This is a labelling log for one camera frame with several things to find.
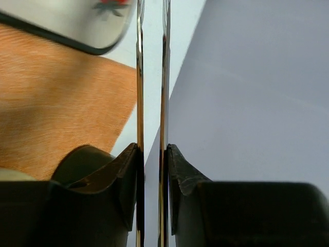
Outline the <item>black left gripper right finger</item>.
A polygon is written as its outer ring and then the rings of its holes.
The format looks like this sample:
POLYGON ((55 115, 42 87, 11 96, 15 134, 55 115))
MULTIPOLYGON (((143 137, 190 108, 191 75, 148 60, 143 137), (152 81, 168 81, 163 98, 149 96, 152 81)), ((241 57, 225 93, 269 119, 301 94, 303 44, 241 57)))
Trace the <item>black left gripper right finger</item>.
POLYGON ((328 200, 314 185, 212 181, 167 151, 177 246, 328 246, 328 200))

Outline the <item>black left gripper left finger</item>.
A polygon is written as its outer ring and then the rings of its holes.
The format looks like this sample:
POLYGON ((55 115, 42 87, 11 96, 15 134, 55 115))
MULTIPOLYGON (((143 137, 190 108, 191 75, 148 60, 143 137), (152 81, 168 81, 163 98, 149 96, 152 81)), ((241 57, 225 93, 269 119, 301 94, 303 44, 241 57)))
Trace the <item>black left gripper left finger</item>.
POLYGON ((138 150, 64 187, 1 182, 1 246, 126 246, 133 227, 138 150))

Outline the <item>metal serving tongs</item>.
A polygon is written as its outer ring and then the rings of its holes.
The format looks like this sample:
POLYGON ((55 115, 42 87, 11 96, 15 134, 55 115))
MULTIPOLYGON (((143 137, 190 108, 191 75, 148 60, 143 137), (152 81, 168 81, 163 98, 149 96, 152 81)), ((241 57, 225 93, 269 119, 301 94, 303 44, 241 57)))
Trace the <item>metal serving tongs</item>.
MULTIPOLYGON (((144 115, 143 115, 143 19, 145 1, 137 2, 137 204, 136 204, 136 246, 144 246, 145 199, 144 199, 144 115)), ((170 27, 171 2, 162 2, 162 82, 160 110, 160 153, 158 190, 158 246, 168 246, 168 106, 170 79, 170 27)))

